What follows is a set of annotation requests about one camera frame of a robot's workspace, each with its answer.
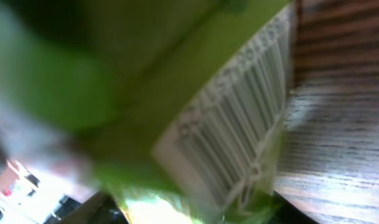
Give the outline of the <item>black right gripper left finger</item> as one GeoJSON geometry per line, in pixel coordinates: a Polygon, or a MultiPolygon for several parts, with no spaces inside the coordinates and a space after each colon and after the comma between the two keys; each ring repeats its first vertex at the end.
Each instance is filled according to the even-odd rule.
{"type": "Polygon", "coordinates": [[[98,191],[57,224],[128,224],[125,215],[108,193],[98,191]]]}

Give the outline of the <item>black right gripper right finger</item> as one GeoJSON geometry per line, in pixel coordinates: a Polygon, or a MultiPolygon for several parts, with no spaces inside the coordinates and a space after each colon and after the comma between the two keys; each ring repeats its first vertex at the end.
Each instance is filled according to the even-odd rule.
{"type": "Polygon", "coordinates": [[[274,202],[279,205],[278,211],[271,218],[271,224],[318,224],[311,217],[296,208],[277,191],[273,194],[274,202]]]}

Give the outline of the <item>green tea drink carton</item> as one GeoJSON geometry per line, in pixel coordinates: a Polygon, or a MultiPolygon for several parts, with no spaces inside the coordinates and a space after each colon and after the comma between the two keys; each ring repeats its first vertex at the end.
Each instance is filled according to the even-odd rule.
{"type": "Polygon", "coordinates": [[[292,1],[0,1],[0,150],[145,223],[267,223],[292,1]]]}

